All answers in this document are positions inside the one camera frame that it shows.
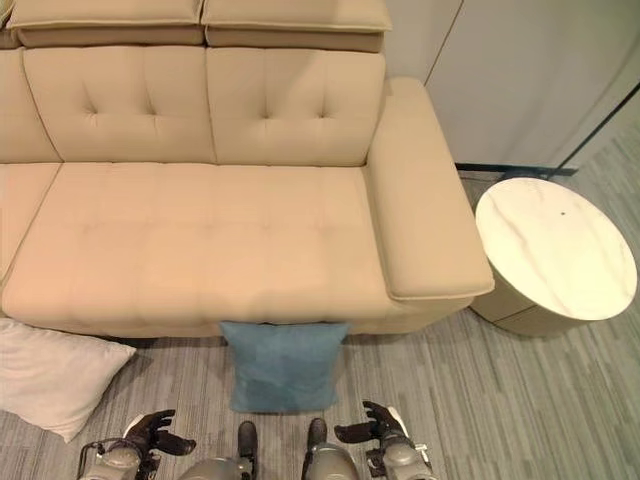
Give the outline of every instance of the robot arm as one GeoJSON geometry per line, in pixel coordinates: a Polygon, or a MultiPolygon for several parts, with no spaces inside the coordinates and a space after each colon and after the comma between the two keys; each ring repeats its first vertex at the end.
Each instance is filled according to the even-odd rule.
{"type": "Polygon", "coordinates": [[[362,404],[371,420],[336,426],[335,434],[344,443],[379,441],[378,448],[367,451],[371,476],[386,476],[387,480],[436,480],[426,446],[411,441],[395,409],[369,401],[362,404]]]}
{"type": "Polygon", "coordinates": [[[155,476],[160,457],[152,450],[170,455],[190,454],[196,446],[193,440],[185,440],[162,430],[171,425],[175,410],[152,413],[137,419],[123,438],[111,438],[85,445],[78,465],[79,480],[148,480],[155,476]],[[90,449],[96,449],[96,462],[85,474],[86,458],[90,449]]]}

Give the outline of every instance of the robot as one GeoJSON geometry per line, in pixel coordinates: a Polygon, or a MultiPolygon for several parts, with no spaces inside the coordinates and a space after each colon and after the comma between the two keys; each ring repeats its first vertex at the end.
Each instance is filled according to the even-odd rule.
{"type": "MultiPolygon", "coordinates": [[[[393,407],[364,401],[369,420],[363,423],[336,426],[336,437],[343,443],[377,441],[378,447],[368,450],[367,465],[372,477],[388,480],[436,480],[426,446],[416,445],[393,407]]],[[[122,438],[92,442],[82,448],[78,465],[78,480],[154,480],[160,465],[155,452],[183,456],[196,447],[187,440],[169,433],[175,410],[165,410],[138,417],[122,438]],[[89,450],[97,450],[96,460],[87,469],[89,450]]],[[[178,480],[257,480],[258,434],[252,422],[238,428],[237,454],[234,458],[204,460],[187,470],[178,480]]],[[[361,480],[356,465],[342,447],[327,442],[327,425],[315,418],[309,425],[307,451],[302,480],[361,480]]]]}

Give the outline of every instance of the white pillow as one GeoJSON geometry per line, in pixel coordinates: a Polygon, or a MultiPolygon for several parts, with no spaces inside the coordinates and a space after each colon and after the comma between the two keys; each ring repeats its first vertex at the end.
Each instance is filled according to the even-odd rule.
{"type": "Polygon", "coordinates": [[[69,443],[135,351],[0,318],[0,409],[69,443]]]}

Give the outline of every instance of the marble tabletop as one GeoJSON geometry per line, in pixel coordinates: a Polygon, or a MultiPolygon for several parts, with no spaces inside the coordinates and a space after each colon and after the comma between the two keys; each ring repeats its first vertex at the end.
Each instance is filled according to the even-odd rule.
{"type": "Polygon", "coordinates": [[[493,185],[476,208],[487,257],[538,305],[579,320],[603,320],[636,291],[633,255],[593,204],[555,183],[514,178],[493,185]]]}

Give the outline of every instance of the pillow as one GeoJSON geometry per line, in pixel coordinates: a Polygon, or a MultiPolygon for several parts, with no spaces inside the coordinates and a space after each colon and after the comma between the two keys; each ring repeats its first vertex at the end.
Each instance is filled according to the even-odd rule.
{"type": "Polygon", "coordinates": [[[135,351],[0,318],[0,409],[69,443],[135,351]]]}
{"type": "Polygon", "coordinates": [[[347,324],[220,326],[233,351],[236,412],[324,410],[337,401],[333,368],[347,324]]]}

